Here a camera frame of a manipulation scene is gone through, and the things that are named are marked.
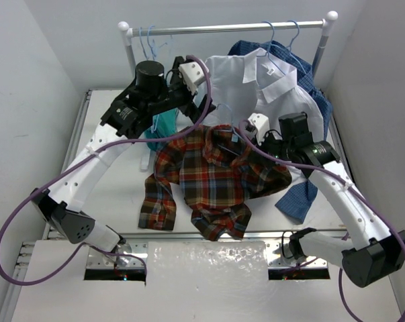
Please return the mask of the red plaid shirt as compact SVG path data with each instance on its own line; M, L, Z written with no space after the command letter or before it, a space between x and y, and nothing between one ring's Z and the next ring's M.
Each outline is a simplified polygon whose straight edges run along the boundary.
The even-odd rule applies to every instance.
M191 209L191 223L210 240L223 233L244 236L252 216L246 201L278 193L292 182L289 170L264 165L225 125L201 125L183 138L161 144L154 172L145 180L138 227L171 231L177 205L171 186L179 185Z

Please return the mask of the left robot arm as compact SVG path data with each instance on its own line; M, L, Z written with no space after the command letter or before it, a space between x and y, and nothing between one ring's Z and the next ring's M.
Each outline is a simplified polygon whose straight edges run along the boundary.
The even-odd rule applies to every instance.
M72 244L86 243L107 253L125 244L119 233L83 212L91 191L131 144L141 142L154 115L179 109L199 125L213 109L210 93L200 105L193 102L201 84L211 88L204 62L178 56L171 72L167 76L164 66L153 60L138 63L134 80L112 101L85 147L58 178L37 191L33 204Z

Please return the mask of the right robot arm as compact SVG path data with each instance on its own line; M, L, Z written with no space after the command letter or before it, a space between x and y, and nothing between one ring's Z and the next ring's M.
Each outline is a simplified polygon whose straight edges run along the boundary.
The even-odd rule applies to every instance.
M365 203L348 177L340 156L327 141L315 142L304 112L279 118L281 137L276 138L269 118L249 117L262 155L300 168L335 210L349 233L335 239L314 228L290 235L284 258L299 262L308 256L322 258L342 268L358 287L390 275L405 265L405 231L392 233L381 217Z

